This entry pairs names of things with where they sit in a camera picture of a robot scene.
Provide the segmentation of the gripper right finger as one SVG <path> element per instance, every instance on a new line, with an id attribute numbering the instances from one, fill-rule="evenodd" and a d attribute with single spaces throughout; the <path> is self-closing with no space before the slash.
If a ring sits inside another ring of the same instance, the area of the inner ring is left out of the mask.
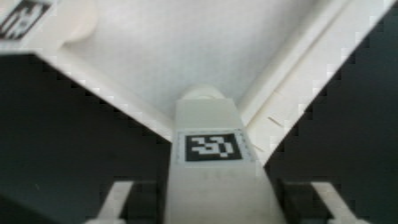
<path id="1" fill-rule="evenodd" d="M 328 224 L 372 224 L 365 219 L 358 218 L 333 183 L 313 182 L 312 186 L 333 214 L 333 218 L 329 219 Z"/>

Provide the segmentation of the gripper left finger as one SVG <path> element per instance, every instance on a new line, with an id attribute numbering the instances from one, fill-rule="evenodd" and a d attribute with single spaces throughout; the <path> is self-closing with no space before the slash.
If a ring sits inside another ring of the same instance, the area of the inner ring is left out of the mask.
<path id="1" fill-rule="evenodd" d="M 98 216 L 86 221 L 86 224 L 127 224 L 122 213 L 134 188 L 132 181 L 118 181 L 113 184 Z"/>

